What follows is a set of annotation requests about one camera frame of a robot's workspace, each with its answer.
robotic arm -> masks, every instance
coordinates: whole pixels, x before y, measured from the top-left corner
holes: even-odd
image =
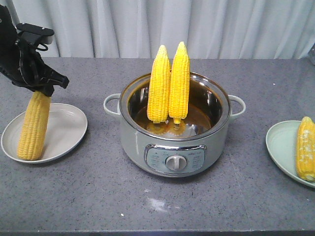
[[[69,79],[47,66],[36,51],[46,51],[52,29],[30,24],[18,24],[17,33],[6,6],[0,5],[0,72],[12,83],[46,96],[54,92],[54,85],[66,88]]]

cooking pot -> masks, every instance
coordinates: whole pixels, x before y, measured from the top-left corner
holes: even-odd
[[[209,168],[221,155],[228,125],[244,113],[244,101],[205,76],[190,73],[189,110],[175,125],[153,124],[146,115],[150,75],[143,75],[123,92],[104,100],[106,114],[120,120],[120,139],[129,158],[143,170],[164,177],[186,177]],[[118,99],[117,112],[107,104]],[[231,101],[242,106],[233,113]]]

control panel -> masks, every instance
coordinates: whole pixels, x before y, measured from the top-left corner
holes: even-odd
[[[190,173],[203,166],[205,151],[205,145],[169,147],[150,144],[145,148],[144,158],[149,167],[162,173]]]

pot rim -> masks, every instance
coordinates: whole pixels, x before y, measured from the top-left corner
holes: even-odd
[[[177,141],[177,142],[186,142],[186,141],[193,141],[193,140],[199,140],[201,138],[213,135],[215,133],[217,133],[218,131],[220,131],[228,122],[230,114],[231,114],[231,105],[230,105],[230,100],[228,98],[227,93],[225,92],[225,90],[218,85],[216,82],[210,80],[208,77],[200,75],[198,73],[195,72],[190,72],[190,79],[200,79],[199,83],[202,83],[202,85],[204,86],[204,82],[207,82],[211,85],[213,85],[213,88],[207,87],[209,91],[211,91],[212,93],[215,93],[216,96],[218,96],[218,99],[221,99],[221,104],[222,105],[222,115],[220,117],[220,119],[218,120],[218,122],[211,127],[210,129],[208,129],[207,131],[198,134],[198,135],[194,135],[194,136],[189,136],[189,137],[184,137],[184,138],[166,138],[166,137],[161,137],[159,135],[156,135],[154,133],[151,133],[149,131],[147,131],[146,129],[142,128],[140,125],[138,125],[133,118],[131,117],[129,111],[128,111],[128,102],[131,98],[131,96],[134,94],[134,91],[136,91],[137,88],[141,87],[141,85],[145,84],[148,80],[150,80],[150,76],[151,73],[147,73],[144,74],[138,78],[136,78],[135,80],[131,81],[127,86],[125,86],[125,88],[123,89],[120,99],[119,99],[119,108],[120,108],[120,112],[121,112],[121,116],[122,118],[129,124],[131,125],[132,128],[134,128],[136,131],[150,136],[152,138],[156,138],[156,139],[160,139],[160,140],[164,140],[164,141]]]

table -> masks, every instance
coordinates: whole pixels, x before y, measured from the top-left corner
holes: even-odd
[[[149,73],[152,59],[44,58],[70,79],[52,103],[80,108],[88,130],[66,156],[24,164],[0,151],[0,235],[314,235],[315,192],[270,158],[275,123],[315,118],[315,67],[308,59],[192,59],[246,112],[230,124],[219,160],[186,178],[138,168],[120,144],[104,98]],[[0,75],[0,134],[25,111],[31,92]]]

